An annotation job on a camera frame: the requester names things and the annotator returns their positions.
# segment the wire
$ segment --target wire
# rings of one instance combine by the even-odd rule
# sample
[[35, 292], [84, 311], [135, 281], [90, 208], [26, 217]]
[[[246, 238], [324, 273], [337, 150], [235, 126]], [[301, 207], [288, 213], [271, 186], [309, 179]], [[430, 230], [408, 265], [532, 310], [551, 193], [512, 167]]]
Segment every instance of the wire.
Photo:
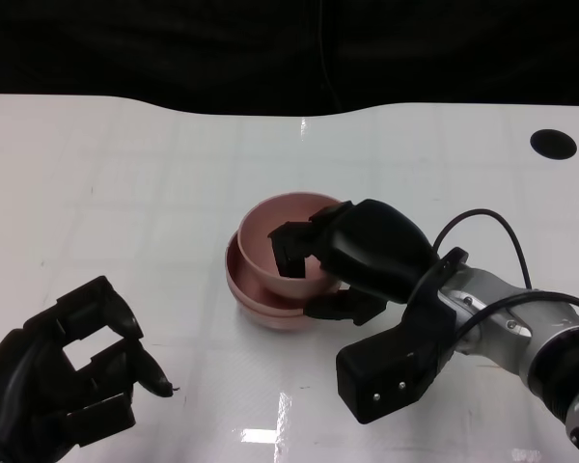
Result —
[[521, 273], [523, 273], [523, 281], [525, 282], [525, 287], [528, 289], [532, 289], [532, 282], [530, 281], [530, 272], [528, 271], [528, 263], [526, 262], [525, 256], [523, 255], [523, 250], [521, 249], [521, 244], [517, 239], [517, 235], [514, 234], [514, 230], [504, 217], [502, 217], [500, 214], [490, 209], [472, 209], [457, 215], [451, 222], [449, 222], [449, 224], [446, 227], [444, 227], [444, 230], [442, 230], [440, 234], [437, 235], [437, 238], [435, 238], [435, 241], [433, 242], [433, 250], [435, 251], [435, 253], [437, 253], [438, 250], [440, 249], [440, 245], [442, 244], [442, 241], [444, 241], [446, 235], [454, 227], [456, 227], [456, 225], [459, 222], [462, 222], [465, 219], [469, 217], [474, 217], [476, 215], [486, 215], [492, 217], [495, 220], [497, 220], [502, 225], [502, 227], [504, 227], [504, 229], [510, 236], [510, 240], [512, 241], [512, 245], [514, 246], [514, 251], [517, 253], [517, 257], [519, 258], [519, 264], [521, 265]]
[[335, 88], [332, 86], [330, 77], [328, 76], [328, 69], [326, 66], [326, 58], [324, 54], [324, 38], [323, 38], [323, 21], [324, 21], [324, 0], [319, 0], [319, 16], [317, 18], [317, 45], [319, 48], [319, 64], [321, 65], [321, 73], [323, 74], [324, 81], [328, 87], [328, 91], [332, 96], [332, 102], [338, 113], [343, 112], [343, 106], [341, 100], [335, 92]]
[[472, 328], [485, 321], [497, 311], [502, 309], [511, 309], [513, 307], [520, 306], [522, 304], [528, 304], [530, 302], [566, 302], [579, 308], [578, 297], [563, 294], [561, 292], [530, 291], [521, 294], [515, 294], [514, 296], [510, 297], [505, 297], [504, 299], [500, 299], [493, 304], [489, 304], [481, 311], [478, 311], [476, 314], [472, 315], [472, 317], [467, 320], [456, 332], [453, 346], [456, 346], [456, 344], [462, 340], [463, 337], [467, 335]]

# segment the pink bowl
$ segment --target pink bowl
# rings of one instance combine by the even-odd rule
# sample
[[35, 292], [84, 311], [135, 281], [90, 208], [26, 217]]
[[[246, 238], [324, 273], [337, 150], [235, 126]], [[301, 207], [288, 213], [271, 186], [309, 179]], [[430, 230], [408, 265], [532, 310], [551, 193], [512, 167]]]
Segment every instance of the pink bowl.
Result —
[[309, 299], [326, 292], [338, 281], [319, 268], [319, 260], [306, 259], [306, 278], [279, 275], [268, 235], [286, 222], [306, 222], [321, 209], [339, 201], [317, 193], [288, 193], [256, 205], [238, 229], [238, 246], [262, 286], [290, 299]]
[[298, 330], [311, 324], [302, 313], [304, 301], [281, 297], [260, 284], [240, 253], [236, 234], [225, 254], [225, 268], [230, 291], [251, 320], [275, 330]]

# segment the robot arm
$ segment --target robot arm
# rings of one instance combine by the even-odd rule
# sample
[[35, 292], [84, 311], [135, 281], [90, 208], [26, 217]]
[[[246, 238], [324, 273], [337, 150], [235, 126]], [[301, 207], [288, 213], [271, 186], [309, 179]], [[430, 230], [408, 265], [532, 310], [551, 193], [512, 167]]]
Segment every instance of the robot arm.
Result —
[[[75, 370], [63, 347], [108, 326], [123, 337]], [[0, 462], [53, 463], [135, 424], [133, 384], [173, 394], [122, 297], [99, 277], [0, 343]]]
[[407, 305], [398, 326], [337, 356], [339, 394], [359, 422], [419, 400], [457, 351], [482, 355], [518, 375], [579, 449], [579, 315], [568, 303], [535, 297], [494, 312], [459, 338], [464, 323], [491, 304], [539, 291], [471, 268], [459, 248], [439, 258], [412, 222], [374, 200], [329, 207], [309, 223], [285, 224], [270, 238], [281, 275], [304, 276], [304, 258], [314, 255], [351, 285], [309, 301], [308, 316], [362, 324], [386, 301]]

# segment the white table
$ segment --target white table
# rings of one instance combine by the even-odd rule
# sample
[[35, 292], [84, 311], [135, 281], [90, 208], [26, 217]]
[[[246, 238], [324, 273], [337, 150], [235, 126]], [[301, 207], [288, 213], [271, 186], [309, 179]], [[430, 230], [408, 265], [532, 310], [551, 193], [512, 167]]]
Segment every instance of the white table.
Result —
[[[180, 390], [136, 389], [138, 424], [66, 462], [579, 462], [520, 380], [459, 355], [425, 397], [363, 426], [336, 392], [341, 347], [392, 327], [322, 322], [292, 335], [240, 316], [226, 244], [281, 192], [393, 204], [433, 239], [471, 207], [519, 234], [535, 286], [579, 296], [579, 151], [530, 147], [557, 128], [579, 148], [579, 108], [400, 104], [326, 118], [182, 114], [107, 97], [0, 95], [0, 340], [56, 297], [107, 275]], [[459, 226], [469, 263], [521, 285], [506, 234]], [[69, 350], [84, 365], [108, 330]]]

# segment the robotic finger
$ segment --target robotic finger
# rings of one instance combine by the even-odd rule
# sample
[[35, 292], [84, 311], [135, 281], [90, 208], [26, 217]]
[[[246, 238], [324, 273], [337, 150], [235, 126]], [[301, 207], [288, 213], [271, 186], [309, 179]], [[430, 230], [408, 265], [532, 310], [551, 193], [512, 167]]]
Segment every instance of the robotic finger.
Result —
[[[123, 337], [80, 370], [63, 348], [108, 326]], [[135, 424], [133, 384], [172, 384], [139, 339], [133, 312], [105, 277], [58, 299], [0, 343], [0, 461], [44, 463]]]

